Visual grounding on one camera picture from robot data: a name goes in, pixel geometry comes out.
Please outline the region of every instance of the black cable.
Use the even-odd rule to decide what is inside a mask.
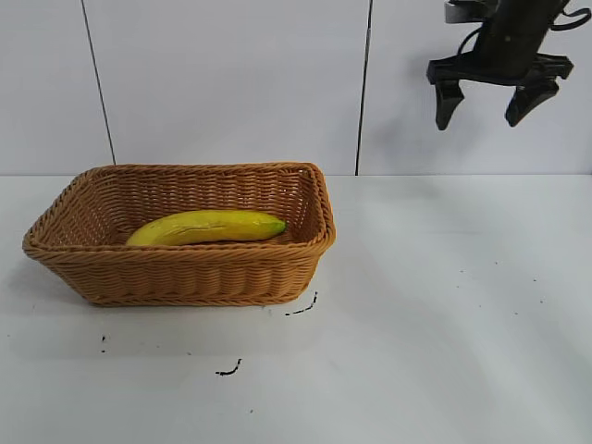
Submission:
[[[467,43],[469,43],[469,41],[475,37],[479,32],[481,31],[481,28],[477,28],[476,30],[472,31],[469,35],[467,35],[464,40],[462,41],[461,45],[459,46],[459,50],[456,52],[456,56],[460,56],[463,53],[463,49],[466,46]]]

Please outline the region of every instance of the basket rim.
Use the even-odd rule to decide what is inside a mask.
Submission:
[[[316,210],[322,215],[322,227],[319,233],[307,242],[294,242],[290,244],[268,244],[262,242],[249,243],[226,243],[226,244],[196,244],[183,246],[127,246],[127,245],[61,245],[55,246],[40,242],[37,239],[43,235],[45,228],[59,215],[65,200],[79,187],[85,180],[91,179],[97,175],[108,173],[110,171],[127,171],[127,170],[177,170],[187,171],[192,173],[199,173],[200,171],[211,174],[242,171],[250,169],[251,171],[279,171],[282,169],[302,170],[306,169],[311,173],[314,179],[314,203]],[[85,171],[75,177],[70,184],[60,193],[53,204],[37,219],[33,226],[28,230],[23,239],[23,250],[25,253],[33,258],[48,259],[48,256],[53,259],[66,259],[66,262],[95,262],[99,260],[107,260],[107,262],[132,260],[134,256],[136,259],[146,260],[149,256],[157,255],[160,259],[163,254],[170,255],[171,258],[183,260],[183,258],[190,260],[194,259],[196,255],[202,258],[215,260],[218,257],[226,256],[228,252],[233,252],[233,257],[240,259],[245,256],[245,259],[266,259],[266,258],[298,258],[307,257],[311,255],[320,255],[335,241],[335,226],[333,223],[333,215],[331,206],[328,200],[327,185],[324,180],[321,170],[312,163],[301,162],[274,162],[261,164],[233,164],[233,165],[161,165],[161,164],[123,164],[99,166]]]

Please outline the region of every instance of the wicker basket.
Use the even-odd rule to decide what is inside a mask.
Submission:
[[[288,221],[261,242],[128,247],[143,224],[196,209]],[[308,286],[335,227],[311,164],[105,166],[81,174],[25,235],[25,253],[100,305],[265,305]]]

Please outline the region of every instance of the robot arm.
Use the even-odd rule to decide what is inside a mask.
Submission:
[[[555,81],[567,79],[574,65],[563,55],[538,54],[547,32],[577,28],[592,18],[589,8],[565,12],[570,0],[450,0],[448,23],[483,22],[462,43],[458,54],[429,62],[427,77],[436,87],[438,128],[448,127],[454,110],[464,99],[460,80],[514,86],[516,92],[506,119],[516,126],[535,107],[559,90]],[[580,19],[554,24],[563,14]],[[477,34],[475,47],[463,53]]]

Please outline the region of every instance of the black mark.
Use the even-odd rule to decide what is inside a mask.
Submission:
[[[312,309],[315,306],[317,295],[318,295],[318,291],[315,291],[313,301],[311,302],[311,304],[308,307],[302,308],[301,310],[298,310],[297,312],[286,313],[286,316],[299,315],[300,313],[308,312],[310,309]]]
[[[229,372],[216,372],[216,374],[219,375],[219,376],[230,376],[230,375],[234,375],[235,373],[237,373],[237,370],[241,366],[241,362],[242,362],[242,359],[239,359],[237,361],[237,364],[234,366],[234,368],[232,370],[230,370]]]

